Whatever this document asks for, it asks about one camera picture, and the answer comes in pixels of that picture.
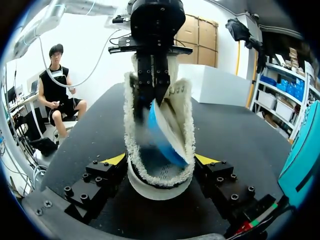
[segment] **desk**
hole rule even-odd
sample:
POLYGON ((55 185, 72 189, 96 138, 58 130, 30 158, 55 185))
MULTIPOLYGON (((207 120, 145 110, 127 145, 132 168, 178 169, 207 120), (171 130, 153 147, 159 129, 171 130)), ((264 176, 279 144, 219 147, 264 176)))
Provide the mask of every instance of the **desk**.
POLYGON ((34 118, 34 122, 35 122, 36 128, 38 129, 40 137, 43 139, 44 136, 43 136, 43 134, 42 134, 42 132, 40 130, 40 127, 39 127, 39 124, 38 124, 38 120, 37 120, 37 116, 36 116, 36 112, 35 112, 35 106, 34 106, 34 101, 38 100, 38 98, 39 98, 39 94, 38 93, 36 95, 30 96, 30 97, 26 98, 25 100, 23 100, 21 102, 18 102, 18 104, 14 104, 13 106, 11 106, 10 107, 10 112, 14 111, 15 108, 17 108, 18 105, 20 107, 20 106, 24 106, 24 105, 29 104, 30 108, 31 108, 31 112, 32 112, 33 118, 34 118))
MULTIPOLYGON (((46 186, 64 197, 64 187, 81 179, 93 160, 105 160, 125 152, 124 87, 116 84, 102 95, 78 121, 55 152, 43 178, 46 186)), ((250 110, 239 106, 198 103, 192 100, 196 153, 234 166, 238 179, 256 189, 256 198, 283 192, 278 176, 291 145, 250 110)), ((274 235, 290 212, 279 217, 267 232, 274 235)), ((173 240, 210 233, 224 234, 229 223, 210 199, 204 198, 195 179, 180 196, 152 201, 139 195, 128 178, 115 198, 108 199, 90 226, 130 239, 173 240)))

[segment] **black metal bracket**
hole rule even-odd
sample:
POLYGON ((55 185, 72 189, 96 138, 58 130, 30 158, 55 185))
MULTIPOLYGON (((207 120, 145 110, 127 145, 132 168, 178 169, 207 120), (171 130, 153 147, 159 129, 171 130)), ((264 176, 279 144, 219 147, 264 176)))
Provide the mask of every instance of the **black metal bracket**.
MULTIPOLYGON (((235 235, 246 223, 264 214, 276 201, 269 194, 260 200, 255 199, 255 187, 241 183, 234 167, 226 161, 202 164, 195 157, 194 176, 204 197, 210 198, 221 217, 230 223, 225 238, 235 235)), ((265 236, 261 232, 258 234, 259 238, 255 239, 265 236)))

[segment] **teal case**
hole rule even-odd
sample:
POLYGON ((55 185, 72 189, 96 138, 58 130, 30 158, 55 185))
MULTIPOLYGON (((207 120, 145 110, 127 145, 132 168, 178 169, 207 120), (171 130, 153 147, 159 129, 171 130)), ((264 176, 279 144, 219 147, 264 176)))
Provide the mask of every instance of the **teal case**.
POLYGON ((301 129, 278 180, 290 205, 299 207, 309 193, 320 167, 319 156, 320 102, 316 101, 305 111, 301 129))

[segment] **white hose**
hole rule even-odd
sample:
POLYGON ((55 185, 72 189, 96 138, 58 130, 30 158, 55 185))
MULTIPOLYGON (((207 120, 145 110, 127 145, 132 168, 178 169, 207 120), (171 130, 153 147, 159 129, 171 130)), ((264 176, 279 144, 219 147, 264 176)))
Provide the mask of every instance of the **white hose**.
POLYGON ((74 88, 74 87, 77 87, 77 86, 80 86, 81 84, 83 84, 85 81, 87 81, 87 80, 91 77, 91 75, 92 75, 92 74, 94 73, 94 71, 96 70, 96 68, 97 68, 97 66, 98 66, 98 64, 99 64, 99 62, 100 62, 100 59, 101 59, 101 57, 102 57, 102 55, 103 55, 103 53, 104 53, 104 50, 105 50, 105 48, 106 48, 106 46, 107 46, 107 43, 109 42, 110 38, 111 38, 116 32, 118 32, 118 31, 121 31, 121 29, 118 29, 118 30, 114 31, 114 32, 108 37, 108 39, 106 40, 106 42, 105 42, 105 44, 104 44, 104 47, 103 47, 103 49, 102 49, 102 52, 101 52, 101 54, 100 54, 100 57, 99 57, 96 65, 95 65, 95 67, 93 68, 92 72, 90 73, 90 75, 89 75, 85 80, 83 80, 82 82, 77 83, 77 84, 74 84, 74 85, 65 85, 65 84, 62 84, 62 83, 58 82, 57 80, 55 80, 55 78, 52 76, 52 73, 49 71, 49 68, 47 67, 47 64, 46 64, 45 55, 44 55, 44 49, 43 49, 43 45, 42 45, 41 38, 40 38, 40 36, 37 36, 37 38, 38 38, 39 41, 40 41, 40 47, 41 47, 41 53, 42 53, 42 58, 43 58, 44 67, 45 67, 45 70, 46 70, 46 72, 48 73, 49 77, 51 78, 51 80, 52 80, 54 83, 56 83, 57 85, 59 85, 59 86, 61 86, 61 87, 64 87, 64 88, 74 88))

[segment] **man's hand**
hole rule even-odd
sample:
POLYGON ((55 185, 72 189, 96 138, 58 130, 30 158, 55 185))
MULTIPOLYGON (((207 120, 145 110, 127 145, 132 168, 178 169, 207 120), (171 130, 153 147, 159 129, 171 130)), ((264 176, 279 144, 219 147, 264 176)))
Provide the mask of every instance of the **man's hand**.
POLYGON ((76 88, 75 87, 69 87, 69 91, 71 94, 75 94, 76 93, 76 88))
POLYGON ((59 102, 57 102, 57 101, 53 101, 53 102, 50 102, 50 108, 51 109, 57 109, 58 107, 59 107, 59 102))

